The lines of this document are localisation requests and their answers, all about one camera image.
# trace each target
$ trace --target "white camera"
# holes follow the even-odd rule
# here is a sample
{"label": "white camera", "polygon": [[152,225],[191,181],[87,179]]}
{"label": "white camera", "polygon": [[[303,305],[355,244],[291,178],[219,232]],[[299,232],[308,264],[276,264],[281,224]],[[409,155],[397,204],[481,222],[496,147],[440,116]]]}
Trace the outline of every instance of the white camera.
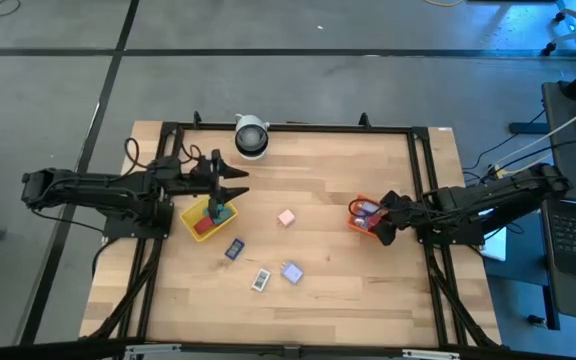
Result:
{"label": "white camera", "polygon": [[235,115],[235,146],[244,159],[257,160],[266,154],[268,148],[269,123],[262,122],[255,115]]}

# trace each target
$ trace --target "small block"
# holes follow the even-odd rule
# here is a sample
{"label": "small block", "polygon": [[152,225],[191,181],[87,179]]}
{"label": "small block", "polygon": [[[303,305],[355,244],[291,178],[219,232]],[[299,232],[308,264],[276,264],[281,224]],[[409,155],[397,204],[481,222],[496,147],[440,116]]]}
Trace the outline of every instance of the small block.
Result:
{"label": "small block", "polygon": [[279,214],[278,218],[279,222],[281,222],[286,227],[295,222],[295,215],[290,210],[282,212]]}
{"label": "small block", "polygon": [[208,229],[210,229],[215,223],[212,221],[210,216],[204,216],[198,223],[195,224],[194,228],[197,234],[203,234]]}
{"label": "small block", "polygon": [[363,201],[361,205],[359,205],[359,208],[361,211],[364,212],[364,214],[374,214],[379,210],[378,205],[375,205],[368,201]]}
{"label": "small block", "polygon": [[212,221],[215,225],[219,225],[224,221],[230,219],[232,217],[232,210],[229,208],[224,208],[223,210],[219,211],[219,216],[217,218],[213,218]]}
{"label": "small block", "polygon": [[381,221],[381,215],[380,214],[374,214],[368,218],[366,218],[366,221],[364,223],[364,225],[370,229],[373,226],[379,224],[379,222]]}
{"label": "small block", "polygon": [[294,285],[299,281],[299,279],[301,279],[301,277],[304,275],[304,272],[301,271],[301,269],[299,269],[295,264],[286,263],[281,269],[281,275],[283,275]]}
{"label": "small block", "polygon": [[231,260],[235,260],[235,258],[237,258],[241,250],[243,250],[243,248],[244,248],[244,242],[239,239],[235,239],[228,248],[228,250],[226,250],[226,257],[228,257]]}
{"label": "small block", "polygon": [[259,269],[259,272],[257,272],[257,276],[255,277],[255,281],[252,282],[252,288],[259,292],[264,291],[269,278],[270,271],[266,269]]}

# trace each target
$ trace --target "white cable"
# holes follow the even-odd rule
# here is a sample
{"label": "white cable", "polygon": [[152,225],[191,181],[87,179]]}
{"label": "white cable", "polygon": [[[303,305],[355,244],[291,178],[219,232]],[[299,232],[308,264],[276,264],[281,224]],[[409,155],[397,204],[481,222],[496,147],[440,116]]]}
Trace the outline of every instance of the white cable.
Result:
{"label": "white cable", "polygon": [[502,177],[505,176],[505,175],[508,175],[508,174],[514,175],[514,174],[516,174],[516,173],[518,173],[518,172],[520,172],[520,171],[524,171],[524,170],[528,169],[529,167],[531,167],[531,166],[533,166],[533,165],[539,164],[540,162],[548,159],[548,158],[551,157],[551,156],[552,156],[552,154],[548,154],[548,155],[546,155],[546,156],[544,156],[544,157],[541,157],[541,158],[539,158],[539,159],[531,162],[530,164],[528,164],[528,165],[526,165],[526,166],[520,167],[520,168],[517,169],[517,170],[503,170],[503,169],[502,169],[502,170],[500,170],[500,171],[497,171],[497,175],[502,176]]}
{"label": "white cable", "polygon": [[497,161],[493,162],[493,165],[490,165],[490,166],[488,167],[488,169],[486,169],[486,172],[488,172],[490,169],[492,169],[492,168],[493,168],[493,166],[494,166],[494,164],[499,164],[500,162],[502,162],[502,161],[504,161],[504,160],[508,159],[509,157],[511,157],[511,156],[513,156],[513,155],[515,155],[515,154],[517,154],[517,153],[521,152],[521,151],[524,151],[524,150],[528,149],[529,147],[531,147],[531,146],[535,145],[536,143],[540,142],[541,140],[543,140],[543,139],[546,139],[546,138],[549,138],[549,137],[550,137],[550,136],[552,136],[553,134],[557,133],[559,130],[561,130],[561,129],[565,128],[566,126],[568,126],[568,125],[572,124],[572,123],[573,123],[573,122],[575,122],[575,121],[576,121],[576,116],[575,116],[574,118],[572,118],[572,119],[570,119],[570,120],[566,121],[566,123],[565,123],[565,124],[562,124],[561,126],[559,126],[558,128],[556,128],[555,130],[553,130],[553,131],[549,132],[548,134],[544,135],[543,137],[541,137],[541,138],[539,138],[539,139],[537,139],[537,140],[533,141],[532,143],[530,143],[530,144],[528,144],[528,145],[526,145],[526,146],[522,147],[521,149],[519,149],[519,150],[515,150],[515,151],[511,152],[510,154],[508,154],[508,155],[506,155],[506,156],[502,157],[501,159],[499,159],[499,160],[497,160]]}

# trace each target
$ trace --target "blue object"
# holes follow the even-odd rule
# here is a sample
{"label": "blue object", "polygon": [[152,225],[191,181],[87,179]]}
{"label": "blue object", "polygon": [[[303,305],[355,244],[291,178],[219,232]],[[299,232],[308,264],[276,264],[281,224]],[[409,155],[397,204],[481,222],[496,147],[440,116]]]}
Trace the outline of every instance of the blue object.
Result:
{"label": "blue object", "polygon": [[[208,215],[208,208],[204,209],[204,215]],[[232,215],[233,215],[232,210],[223,205],[217,205],[217,217],[212,218],[212,222],[215,225],[219,225],[224,221],[230,219]]]}
{"label": "blue object", "polygon": [[239,239],[235,239],[232,244],[230,244],[228,250],[226,250],[226,257],[228,257],[230,260],[235,260],[243,248],[244,242]]}
{"label": "blue object", "polygon": [[379,210],[379,206],[368,201],[362,202],[361,205],[359,205],[359,208],[360,211],[364,213],[364,215],[372,215],[377,213]]}
{"label": "blue object", "polygon": [[304,275],[304,272],[301,271],[295,264],[293,263],[285,263],[284,267],[281,269],[281,275],[283,275],[290,283],[293,285],[296,284],[299,279]]}

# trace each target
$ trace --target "floor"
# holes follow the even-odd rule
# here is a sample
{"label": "floor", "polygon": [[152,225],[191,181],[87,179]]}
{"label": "floor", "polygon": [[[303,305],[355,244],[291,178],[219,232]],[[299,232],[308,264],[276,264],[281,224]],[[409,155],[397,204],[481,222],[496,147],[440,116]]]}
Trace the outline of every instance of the floor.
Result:
{"label": "floor", "polygon": [[[0,18],[0,48],[112,49],[128,6],[23,1],[19,11]],[[442,8],[422,0],[151,0],[139,5],[126,47],[475,49],[491,55],[539,50],[566,33],[564,24],[550,22],[557,11],[554,4]],[[576,50],[576,44],[558,49]],[[0,346],[17,339],[53,230],[19,201],[21,175],[74,168],[110,60],[0,56],[0,227],[7,229],[0,241]],[[240,112],[274,123],[355,124],[365,111],[373,124],[451,126],[468,166],[508,135],[508,123],[539,113],[541,83],[575,76],[576,58],[569,57],[124,57],[89,170],[119,171],[134,120],[188,121],[195,110],[221,122]],[[486,161],[532,139],[519,137]],[[75,220],[100,225],[102,219],[78,209]],[[76,338],[97,239],[71,229],[39,342]],[[562,316],[561,331],[532,327],[524,317],[543,314],[540,290],[494,278],[490,284],[504,344],[576,356],[576,319]]]}

